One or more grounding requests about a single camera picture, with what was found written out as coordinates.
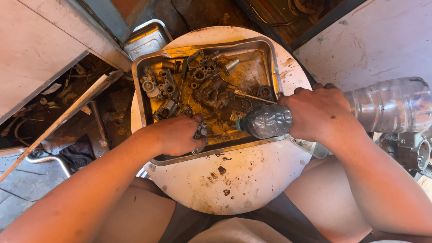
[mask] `round table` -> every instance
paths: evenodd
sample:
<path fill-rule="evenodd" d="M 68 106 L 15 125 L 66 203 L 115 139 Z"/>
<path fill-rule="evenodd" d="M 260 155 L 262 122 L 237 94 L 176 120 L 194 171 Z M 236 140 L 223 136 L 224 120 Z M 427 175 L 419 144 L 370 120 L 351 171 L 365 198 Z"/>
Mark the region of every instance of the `round table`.
<path fill-rule="evenodd" d="M 257 36 L 264 35 L 239 27 L 215 26 L 180 36 L 164 49 Z M 295 59 L 282 46 L 272 43 L 284 94 L 293 94 L 297 87 L 310 89 L 308 79 Z M 139 128 L 141 121 L 135 94 L 131 129 L 135 132 Z M 182 205 L 204 213 L 230 215 L 266 205 L 300 175 L 310 159 L 311 154 L 285 139 L 167 166 L 148 162 L 144 168 L 158 187 Z M 226 169 L 225 173 L 219 172 L 220 166 Z"/>

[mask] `dark shorts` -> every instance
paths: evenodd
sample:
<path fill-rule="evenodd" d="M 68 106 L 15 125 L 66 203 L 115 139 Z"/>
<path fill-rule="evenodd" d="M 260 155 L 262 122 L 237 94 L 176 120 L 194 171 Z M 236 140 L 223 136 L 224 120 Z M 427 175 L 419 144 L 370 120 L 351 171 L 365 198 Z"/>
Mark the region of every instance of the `dark shorts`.
<path fill-rule="evenodd" d="M 237 215 L 214 215 L 198 212 L 179 203 L 160 243 L 186 243 L 216 222 L 240 217 L 264 222 L 293 243 L 330 243 L 316 230 L 300 210 L 281 193 L 264 207 Z"/>

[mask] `leg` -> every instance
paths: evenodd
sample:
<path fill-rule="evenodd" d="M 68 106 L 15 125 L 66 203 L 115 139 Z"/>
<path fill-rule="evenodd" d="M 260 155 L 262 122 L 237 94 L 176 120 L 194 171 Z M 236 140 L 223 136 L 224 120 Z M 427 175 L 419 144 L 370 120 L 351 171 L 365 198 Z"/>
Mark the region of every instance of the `leg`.
<path fill-rule="evenodd" d="M 158 242 L 175 210 L 176 202 L 160 195 L 151 181 L 136 177 L 102 226 L 95 243 Z"/>
<path fill-rule="evenodd" d="M 284 192 L 330 242 L 358 243 L 372 230 L 335 156 L 310 161 Z"/>

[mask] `metal tray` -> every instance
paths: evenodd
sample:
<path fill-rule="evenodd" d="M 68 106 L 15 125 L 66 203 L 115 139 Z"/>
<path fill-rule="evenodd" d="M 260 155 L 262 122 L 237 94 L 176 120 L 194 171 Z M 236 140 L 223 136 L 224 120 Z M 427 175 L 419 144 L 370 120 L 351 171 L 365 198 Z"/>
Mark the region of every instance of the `metal tray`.
<path fill-rule="evenodd" d="M 124 51 L 132 60 L 155 51 L 160 51 L 172 42 L 165 24 L 152 19 L 136 27 L 123 45 Z"/>
<path fill-rule="evenodd" d="M 162 101 L 148 98 L 146 92 L 141 87 L 139 77 L 141 78 L 145 74 L 145 68 L 151 67 L 154 70 L 154 73 L 158 74 L 162 71 L 162 61 L 183 61 L 185 57 L 194 55 L 199 50 L 203 50 L 205 55 L 219 51 L 219 57 L 238 57 L 240 63 L 230 71 L 229 76 L 226 76 L 221 70 L 221 78 L 233 85 L 236 85 L 247 94 L 256 95 L 258 87 L 266 84 L 273 88 L 274 100 L 283 95 L 282 84 L 280 82 L 277 67 L 276 53 L 271 41 L 265 37 L 250 38 L 237 42 L 187 46 L 158 51 L 141 56 L 132 64 L 133 80 L 137 92 L 143 127 L 155 122 L 152 118 L 153 112 L 157 110 L 162 103 Z M 180 75 L 180 73 L 173 75 L 178 90 L 180 90 L 181 86 Z M 191 74 L 188 72 L 183 82 L 180 104 L 189 104 L 194 113 L 200 112 L 204 115 L 206 118 L 205 122 L 208 125 L 207 130 L 209 130 L 209 144 L 201 153 L 197 154 L 187 153 L 178 157 L 159 155 L 151 160 L 153 164 L 163 166 L 178 163 L 211 154 L 280 141 L 287 137 L 287 135 L 284 135 L 260 140 L 250 136 L 244 131 L 237 131 L 235 123 L 229 121 L 229 117 L 233 109 L 245 113 L 251 110 L 245 110 L 241 107 L 241 102 L 244 98 L 231 100 L 225 108 L 218 110 L 204 107 L 195 102 L 191 97 L 192 89 L 190 88 L 190 78 Z M 254 99 L 248 100 L 252 102 L 252 107 L 264 104 L 264 102 Z"/>

